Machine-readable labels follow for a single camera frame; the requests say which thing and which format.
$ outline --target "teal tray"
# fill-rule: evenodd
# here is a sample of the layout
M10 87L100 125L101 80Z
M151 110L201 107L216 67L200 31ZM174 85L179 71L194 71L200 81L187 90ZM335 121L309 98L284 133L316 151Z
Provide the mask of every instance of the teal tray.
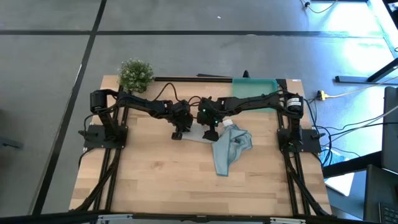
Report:
M232 81L232 95L238 98L266 95L277 90L278 84L275 79L233 78ZM270 112L274 109L266 108L252 111Z

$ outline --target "potted plant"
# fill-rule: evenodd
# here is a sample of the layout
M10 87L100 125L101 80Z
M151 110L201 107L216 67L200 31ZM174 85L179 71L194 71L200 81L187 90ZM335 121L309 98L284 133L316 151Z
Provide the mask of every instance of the potted plant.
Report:
M143 93L154 80L152 66L142 60L130 58L127 62L122 62L119 72L119 84L123 86L125 91Z

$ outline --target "blue cloth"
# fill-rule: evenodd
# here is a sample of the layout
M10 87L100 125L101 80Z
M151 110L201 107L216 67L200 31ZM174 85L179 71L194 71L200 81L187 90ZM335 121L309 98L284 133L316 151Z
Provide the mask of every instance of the blue cloth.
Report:
M251 134L239 129L235 124L225 127L223 135L211 146L216 173L226 177L229 166L239 159L243 151L253 147Z

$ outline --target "green plant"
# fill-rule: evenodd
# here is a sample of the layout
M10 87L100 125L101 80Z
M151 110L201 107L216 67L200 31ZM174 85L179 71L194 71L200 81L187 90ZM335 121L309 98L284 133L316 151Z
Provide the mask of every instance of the green plant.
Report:
M119 84L125 90L145 92L150 82L154 80L154 70L149 63L142 60L130 58L127 62L122 62L119 69Z

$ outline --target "wooden table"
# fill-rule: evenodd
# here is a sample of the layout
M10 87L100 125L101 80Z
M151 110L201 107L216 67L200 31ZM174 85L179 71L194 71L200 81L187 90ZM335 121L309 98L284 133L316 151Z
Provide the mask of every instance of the wooden table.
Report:
M165 82L154 82L139 96L154 99L164 85ZM179 99L193 95L211 95L214 99L231 96L232 83L174 82L174 85ZM304 94L300 80L287 80L287 87L290 92ZM104 76L101 88L117 91L117 76ZM159 99L175 102L171 86ZM108 102L112 105L114 100L109 97ZM192 108L192 114L196 114L196 109ZM245 111L231 119L252 134L253 148L244 151L231 165L229 177L219 177L209 144L171 140L174 127L166 120L130 110L127 143L121 153L111 211L291 216L285 165L277 143L276 112ZM311 127L307 108L301 121L303 128ZM100 124L98 118L93 122ZM96 185L103 154L104 149L95 149L84 156L70 208L79 206ZM311 154L300 155L307 188L323 209L331 212L319 161ZM297 186L295 193L299 212L303 213Z

